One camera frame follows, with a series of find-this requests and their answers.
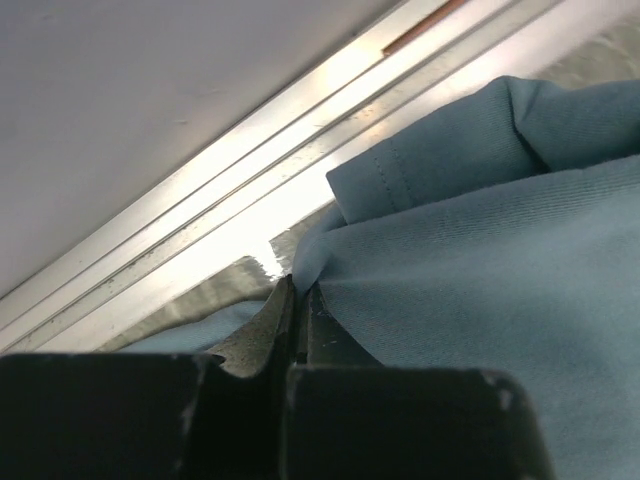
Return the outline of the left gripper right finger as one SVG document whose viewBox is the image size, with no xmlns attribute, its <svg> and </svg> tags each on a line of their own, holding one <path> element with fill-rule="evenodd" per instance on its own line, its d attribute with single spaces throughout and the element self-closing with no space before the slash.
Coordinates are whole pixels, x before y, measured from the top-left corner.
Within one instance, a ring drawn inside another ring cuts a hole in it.
<svg viewBox="0 0 640 480">
<path fill-rule="evenodd" d="M 306 361 L 311 365 L 381 367 L 331 314 L 324 296 L 314 284 L 306 297 Z"/>
</svg>

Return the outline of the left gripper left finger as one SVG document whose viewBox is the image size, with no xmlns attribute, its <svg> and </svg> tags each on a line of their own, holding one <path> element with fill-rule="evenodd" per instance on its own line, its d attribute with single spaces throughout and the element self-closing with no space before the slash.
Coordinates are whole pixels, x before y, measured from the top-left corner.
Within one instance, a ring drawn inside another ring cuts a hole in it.
<svg viewBox="0 0 640 480">
<path fill-rule="evenodd" d="M 292 275 L 281 278 L 251 320 L 207 350 L 228 374 L 241 379 L 260 375 L 273 357 L 287 351 L 293 322 L 295 287 Z"/>
</svg>

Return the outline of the grey-blue t shirt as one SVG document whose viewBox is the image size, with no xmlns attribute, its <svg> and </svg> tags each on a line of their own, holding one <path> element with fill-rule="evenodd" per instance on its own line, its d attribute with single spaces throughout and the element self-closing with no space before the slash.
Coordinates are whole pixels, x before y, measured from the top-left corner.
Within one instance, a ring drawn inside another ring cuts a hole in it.
<svg viewBox="0 0 640 480">
<path fill-rule="evenodd" d="M 639 84 L 498 78 L 330 171 L 287 351 L 207 350 L 265 302 L 125 348 L 176 376 L 187 478 L 635 479 Z M 381 367 L 306 361 L 306 297 Z"/>
</svg>

